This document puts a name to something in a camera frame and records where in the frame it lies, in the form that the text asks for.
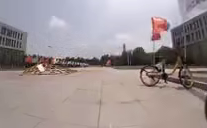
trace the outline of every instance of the red flag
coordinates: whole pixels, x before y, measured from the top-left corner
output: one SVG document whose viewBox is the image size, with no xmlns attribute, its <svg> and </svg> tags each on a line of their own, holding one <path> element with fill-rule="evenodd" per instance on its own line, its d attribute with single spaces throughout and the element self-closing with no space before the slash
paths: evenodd
<svg viewBox="0 0 207 128">
<path fill-rule="evenodd" d="M 161 39 L 161 35 L 160 33 L 153 33 L 151 40 L 160 40 Z"/>
<path fill-rule="evenodd" d="M 169 23 L 166 19 L 160 17 L 152 17 L 152 27 L 153 33 L 161 33 L 163 31 L 167 31 L 169 27 Z"/>
</svg>

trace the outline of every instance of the white building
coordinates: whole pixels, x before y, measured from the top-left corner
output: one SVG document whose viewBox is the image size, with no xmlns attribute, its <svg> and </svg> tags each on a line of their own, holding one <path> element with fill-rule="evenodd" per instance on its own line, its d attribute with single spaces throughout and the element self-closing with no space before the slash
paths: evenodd
<svg viewBox="0 0 207 128">
<path fill-rule="evenodd" d="M 207 0 L 178 0 L 183 21 L 207 11 Z"/>
<path fill-rule="evenodd" d="M 0 66 L 21 65 L 26 45 L 26 32 L 0 22 Z"/>
<path fill-rule="evenodd" d="M 207 64 L 207 11 L 173 28 L 173 47 L 187 47 L 187 59 L 194 64 Z"/>
</svg>

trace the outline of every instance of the pile of debris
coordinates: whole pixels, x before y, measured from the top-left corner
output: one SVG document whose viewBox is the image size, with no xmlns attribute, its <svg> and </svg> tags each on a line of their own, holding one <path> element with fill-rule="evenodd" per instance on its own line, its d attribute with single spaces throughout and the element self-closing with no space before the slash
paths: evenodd
<svg viewBox="0 0 207 128">
<path fill-rule="evenodd" d="M 58 68 L 55 65 L 47 65 L 37 64 L 30 68 L 24 70 L 23 74 L 25 75 L 58 75 L 58 74 L 71 74 L 77 72 L 77 70 L 72 70 L 69 68 Z"/>
</svg>

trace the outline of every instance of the concrete ground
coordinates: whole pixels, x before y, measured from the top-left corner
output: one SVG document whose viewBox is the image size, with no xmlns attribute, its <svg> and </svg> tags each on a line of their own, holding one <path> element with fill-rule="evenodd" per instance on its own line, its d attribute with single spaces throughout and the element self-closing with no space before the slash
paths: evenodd
<svg viewBox="0 0 207 128">
<path fill-rule="evenodd" d="M 139 70 L 19 74 L 0 72 L 0 128 L 207 128 L 205 92 L 163 82 L 149 88 Z"/>
</svg>

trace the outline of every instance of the distant building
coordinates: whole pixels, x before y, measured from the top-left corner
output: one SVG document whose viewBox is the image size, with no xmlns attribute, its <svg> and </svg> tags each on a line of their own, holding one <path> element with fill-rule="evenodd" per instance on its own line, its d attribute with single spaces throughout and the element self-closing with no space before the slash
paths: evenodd
<svg viewBox="0 0 207 128">
<path fill-rule="evenodd" d="M 22 65 L 27 33 L 0 22 L 0 68 Z"/>
<path fill-rule="evenodd" d="M 123 44 L 123 52 L 126 52 L 126 44 Z"/>
<path fill-rule="evenodd" d="M 187 61 L 207 65 L 207 12 L 171 30 L 173 47 L 187 47 Z"/>
</svg>

